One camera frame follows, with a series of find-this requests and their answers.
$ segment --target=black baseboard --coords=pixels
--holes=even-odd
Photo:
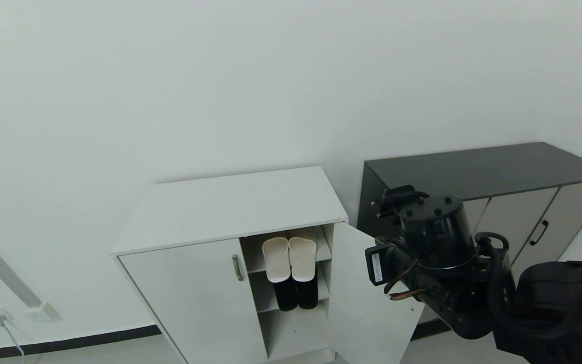
[[[414,334],[411,340],[422,339],[423,337],[441,334],[442,332],[450,331],[442,320],[432,320],[427,323],[421,323],[414,329]],[[160,335],[161,332],[157,325],[148,327],[139,327],[138,329],[109,332],[107,334],[99,334],[93,336],[77,337],[76,339],[68,339],[63,341],[51,341],[50,343],[22,345],[26,355],[41,354],[44,352],[53,352],[60,350],[69,350],[75,348],[83,348],[85,346],[102,345],[109,343],[116,343],[118,341],[125,341],[131,339],[139,339],[141,337]],[[14,346],[7,346],[0,348],[0,358],[19,356],[19,351]]]
[[[32,355],[41,354],[44,352],[83,348],[85,346],[116,343],[118,341],[138,339],[140,337],[154,336],[160,334],[161,331],[159,330],[157,325],[151,325],[148,327],[139,327],[138,329],[109,332],[107,334],[76,337],[76,339],[51,341],[50,343],[22,345],[21,348],[23,348],[24,353],[26,355]],[[19,355],[20,355],[19,351],[14,346],[0,348],[0,357],[10,357]]]

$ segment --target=cabinet top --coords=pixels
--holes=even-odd
[[[582,158],[547,143],[365,161],[388,187],[475,200],[582,182]]]
[[[122,255],[347,221],[319,166],[158,184],[111,254]]]

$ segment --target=black countertop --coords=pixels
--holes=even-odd
[[[542,142],[365,163],[388,188],[413,185],[432,196],[462,200],[582,182],[582,158]]]

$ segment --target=white cable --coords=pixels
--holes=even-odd
[[[21,353],[21,364],[24,364],[24,350],[21,348],[21,346],[19,346],[19,344],[15,340],[15,337],[12,336],[12,332],[10,332],[9,328],[6,326],[6,316],[3,316],[3,318],[0,318],[0,326],[3,327],[4,329],[6,329],[6,332],[10,336],[10,339],[17,347],[17,350],[19,350],[19,352]]]

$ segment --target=open cabinet door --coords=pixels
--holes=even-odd
[[[329,341],[349,364],[397,364],[406,352],[423,303],[393,301],[367,275],[365,249],[374,238],[347,225],[333,226]],[[392,292],[407,290],[397,283]]]

